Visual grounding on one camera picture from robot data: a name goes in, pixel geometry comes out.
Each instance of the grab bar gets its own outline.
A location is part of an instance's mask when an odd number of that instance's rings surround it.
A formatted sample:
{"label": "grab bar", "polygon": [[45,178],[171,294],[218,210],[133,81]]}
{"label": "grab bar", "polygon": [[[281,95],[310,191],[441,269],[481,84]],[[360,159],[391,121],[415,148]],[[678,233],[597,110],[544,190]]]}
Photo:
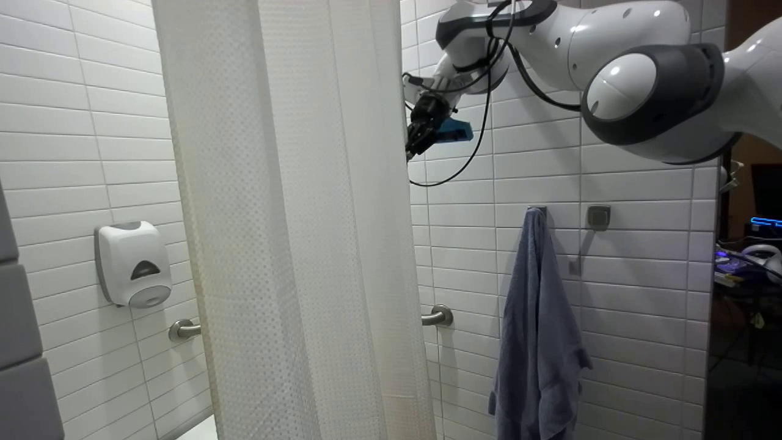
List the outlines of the grab bar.
{"label": "grab bar", "polygon": [[[425,326],[449,326],[454,321],[454,314],[446,305],[438,304],[432,307],[431,315],[421,316],[421,324]],[[178,319],[168,329],[168,338],[172,342],[184,342],[201,334],[201,325],[193,324],[190,319]]]}

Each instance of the white robotic arm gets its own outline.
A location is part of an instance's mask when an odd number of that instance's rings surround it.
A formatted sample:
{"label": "white robotic arm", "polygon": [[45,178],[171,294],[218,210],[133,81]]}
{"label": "white robotic arm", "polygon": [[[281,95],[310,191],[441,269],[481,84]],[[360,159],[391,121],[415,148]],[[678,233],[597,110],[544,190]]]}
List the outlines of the white robotic arm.
{"label": "white robotic arm", "polygon": [[585,122],[605,142],[672,164],[708,160],[750,132],[782,146],[782,21],[726,54],[689,45],[687,11],[670,1],[576,9],[553,0],[459,2],[438,23],[445,56],[432,78],[404,76],[415,103],[408,160],[437,142],[465,93],[485,93],[508,74],[507,42],[542,81],[583,90]]}

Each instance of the towel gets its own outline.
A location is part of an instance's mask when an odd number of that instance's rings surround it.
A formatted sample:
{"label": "towel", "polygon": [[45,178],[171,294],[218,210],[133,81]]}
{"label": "towel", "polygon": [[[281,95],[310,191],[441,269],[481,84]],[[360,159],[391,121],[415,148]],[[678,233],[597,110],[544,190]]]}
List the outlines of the towel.
{"label": "towel", "polygon": [[546,215],[530,208],[503,312],[489,399],[498,440],[569,440],[579,372],[592,368],[559,277]]}

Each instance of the white shower curtain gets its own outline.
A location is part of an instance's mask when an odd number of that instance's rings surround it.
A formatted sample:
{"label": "white shower curtain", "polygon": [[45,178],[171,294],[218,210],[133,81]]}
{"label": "white shower curtain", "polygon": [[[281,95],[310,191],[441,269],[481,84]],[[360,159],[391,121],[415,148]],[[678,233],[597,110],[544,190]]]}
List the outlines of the white shower curtain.
{"label": "white shower curtain", "polygon": [[223,440],[434,438],[397,0],[155,0]]}

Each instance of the shower wall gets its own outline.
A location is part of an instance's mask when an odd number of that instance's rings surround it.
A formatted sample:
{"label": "shower wall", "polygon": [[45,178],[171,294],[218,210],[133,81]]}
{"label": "shower wall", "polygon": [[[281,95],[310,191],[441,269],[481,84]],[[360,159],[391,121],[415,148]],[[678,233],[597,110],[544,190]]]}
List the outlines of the shower wall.
{"label": "shower wall", "polygon": [[[453,3],[402,0],[405,70],[433,72],[442,54],[434,41],[437,20]],[[721,46],[726,0],[681,3],[692,41]],[[560,101],[579,99],[547,91]],[[479,128],[484,101],[465,97],[456,118]],[[486,406],[501,311],[525,210],[544,205],[595,367],[583,375],[577,438],[700,438],[716,162],[672,167],[602,144],[578,117],[532,96],[514,72],[493,94],[487,127],[477,157],[453,182],[411,186],[421,311],[435,303],[454,310],[453,326],[424,329],[439,437],[495,438]],[[448,177],[474,145],[434,146],[410,163],[411,179]],[[612,206],[608,231],[586,229],[591,204]]]}
{"label": "shower wall", "polygon": [[[0,2],[0,179],[67,440],[170,438],[211,411],[149,1]],[[164,305],[109,305],[97,225],[147,220],[167,243]]]}

